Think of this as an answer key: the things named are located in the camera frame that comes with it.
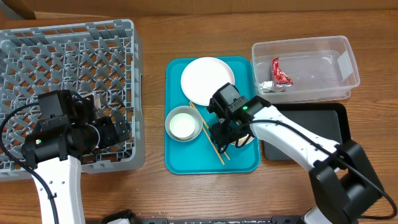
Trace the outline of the small pink bowl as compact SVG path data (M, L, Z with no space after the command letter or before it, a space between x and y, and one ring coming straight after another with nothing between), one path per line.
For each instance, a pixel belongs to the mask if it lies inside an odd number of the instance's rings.
M247 134L246 136L238 139L237 141L232 142L231 145L234 145L234 146L236 145L236 147L242 147L242 146L245 146L246 144L249 144L250 142L252 142L253 139L254 138L252 136Z

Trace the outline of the grey bowl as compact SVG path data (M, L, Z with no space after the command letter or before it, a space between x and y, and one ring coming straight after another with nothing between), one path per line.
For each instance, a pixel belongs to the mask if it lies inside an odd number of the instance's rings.
M203 128L202 117L191 106L174 108L165 119L165 130L174 140L187 142L195 139Z

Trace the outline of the red snack wrapper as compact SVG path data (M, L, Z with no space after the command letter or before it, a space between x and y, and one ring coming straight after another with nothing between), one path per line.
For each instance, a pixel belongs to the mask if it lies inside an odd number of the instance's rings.
M280 68L279 57L272 60L272 78L276 85L293 85L292 79Z

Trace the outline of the white cup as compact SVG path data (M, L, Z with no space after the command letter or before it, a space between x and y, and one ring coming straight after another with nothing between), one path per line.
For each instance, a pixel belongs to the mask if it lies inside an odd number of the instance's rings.
M196 128L193 117L187 113L176 114L170 121L170 132L179 140L191 139Z

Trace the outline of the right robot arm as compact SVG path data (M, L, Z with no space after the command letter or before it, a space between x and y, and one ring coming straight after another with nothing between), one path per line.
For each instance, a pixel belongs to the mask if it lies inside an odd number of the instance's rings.
M392 213L376 219L397 216L396 203L384 191L360 144L323 138L288 119L260 96L247 99L230 83L213 94L206 109L218 119L209 132L219 153L250 136L272 144L308 172L316 205L293 223L357 223L371 218L366 211L382 197L390 203Z

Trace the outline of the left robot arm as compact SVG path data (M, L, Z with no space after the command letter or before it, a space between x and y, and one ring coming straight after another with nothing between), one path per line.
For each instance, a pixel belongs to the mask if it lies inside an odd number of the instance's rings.
M81 160L85 154L128 141L131 125L123 115L97 117L101 101L97 94L80 95L55 90L39 95L10 112L1 123L18 112L37 106L42 115L22 145L23 161L5 145L3 153L27 171L35 182L42 223L84 223L81 199Z

